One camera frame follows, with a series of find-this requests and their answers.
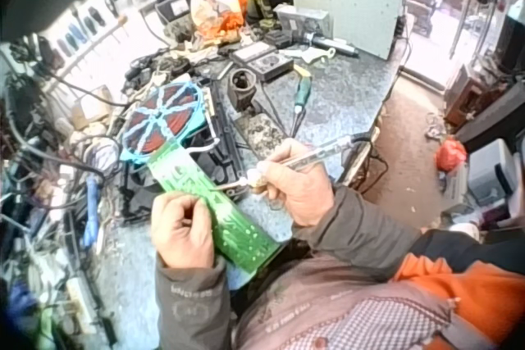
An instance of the screwdriver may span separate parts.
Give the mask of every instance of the screwdriver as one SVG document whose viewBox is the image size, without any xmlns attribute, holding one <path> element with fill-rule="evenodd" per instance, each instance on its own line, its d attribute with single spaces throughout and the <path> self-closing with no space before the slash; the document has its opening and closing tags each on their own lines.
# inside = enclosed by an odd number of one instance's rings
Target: screwdriver
<svg viewBox="0 0 525 350">
<path fill-rule="evenodd" d="M 295 93 L 294 121 L 292 122 L 292 129 L 290 131 L 290 136 L 292 138 L 295 137 L 301 126 L 301 122 L 305 115 L 304 108 L 306 107 L 306 103 L 312 92 L 312 75 L 300 66 L 295 65 L 294 69 L 299 73 L 301 79 L 299 80 L 297 92 Z"/>
<path fill-rule="evenodd" d="M 302 170 L 304 167 L 318 163 L 327 159 L 328 157 L 350 149 L 352 144 L 352 137 L 348 134 L 345 134 L 338 139 L 331 140 L 313 149 L 312 151 L 306 152 L 304 155 L 299 155 L 297 157 L 291 157 L 290 159 L 284 160 L 280 164 L 287 166 L 294 171 Z M 251 168 L 246 171 L 245 177 L 240 177 L 239 180 L 232 184 L 223 184 L 221 186 L 217 186 L 214 190 L 222 191 L 244 186 L 249 186 L 256 189 L 266 186 L 267 184 L 268 181 L 264 175 L 262 175 L 258 170 Z"/>
</svg>

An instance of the green circuit board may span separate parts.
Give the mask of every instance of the green circuit board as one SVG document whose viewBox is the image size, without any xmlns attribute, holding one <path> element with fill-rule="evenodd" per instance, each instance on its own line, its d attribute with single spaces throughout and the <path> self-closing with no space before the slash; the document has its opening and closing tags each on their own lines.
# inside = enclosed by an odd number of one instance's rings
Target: green circuit board
<svg viewBox="0 0 525 350">
<path fill-rule="evenodd" d="M 155 152 L 148 167 L 165 191 L 182 191 L 206 200 L 215 247 L 243 270 L 255 272 L 279 249 L 279 243 L 246 218 L 223 192 L 215 191 L 216 185 L 176 141 Z"/>
</svg>

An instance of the gray tabletop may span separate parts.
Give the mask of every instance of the gray tabletop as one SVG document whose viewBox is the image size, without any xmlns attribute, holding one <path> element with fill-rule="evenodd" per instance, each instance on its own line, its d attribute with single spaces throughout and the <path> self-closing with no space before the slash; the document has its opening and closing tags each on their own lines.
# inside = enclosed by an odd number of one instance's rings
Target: gray tabletop
<svg viewBox="0 0 525 350">
<path fill-rule="evenodd" d="M 326 62 L 306 65 L 313 75 L 313 87 L 308 101 L 308 113 L 299 129 L 297 139 L 320 144 L 342 134 L 369 131 L 383 102 L 388 97 L 397 70 L 404 56 L 406 43 L 398 41 L 389 61 L 362 53 L 359 59 L 336 55 Z M 217 75 L 225 63 L 201 67 L 202 72 Z M 221 94 L 230 116 L 236 114 L 226 96 L 226 81 L 221 81 Z M 291 72 L 272 81 L 266 90 L 273 101 L 286 130 L 293 118 L 294 93 L 299 81 Z M 261 92 L 256 99 L 268 109 Z M 249 151 L 241 151 L 246 168 L 256 163 Z M 340 157 L 326 162 L 328 173 L 338 179 L 343 172 Z M 239 204 L 242 212 L 259 223 L 276 241 L 290 238 L 291 220 L 283 211 L 273 211 L 257 196 L 248 196 Z M 116 348 L 147 349 L 158 345 L 158 308 L 154 292 L 155 251 L 150 240 L 149 225 L 115 228 L 107 237 L 107 246 L 98 262 L 96 282 L 111 317 L 118 344 Z M 246 280 L 242 273 L 229 271 L 229 280 Z"/>
</svg>

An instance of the brown floor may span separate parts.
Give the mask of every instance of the brown floor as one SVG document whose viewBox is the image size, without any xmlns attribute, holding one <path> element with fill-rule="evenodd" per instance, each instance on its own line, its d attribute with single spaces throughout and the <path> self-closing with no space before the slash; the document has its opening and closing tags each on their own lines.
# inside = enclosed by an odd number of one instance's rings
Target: brown floor
<svg viewBox="0 0 525 350">
<path fill-rule="evenodd" d="M 442 96 L 405 78 L 399 78 L 386 113 L 381 118 L 377 151 L 389 164 L 389 171 L 365 198 L 382 207 L 394 218 L 416 227 L 436 223 L 441 211 L 434 153 L 439 143 L 427 140 L 427 114 L 438 113 Z M 364 190 L 384 166 L 371 161 Z"/>
</svg>

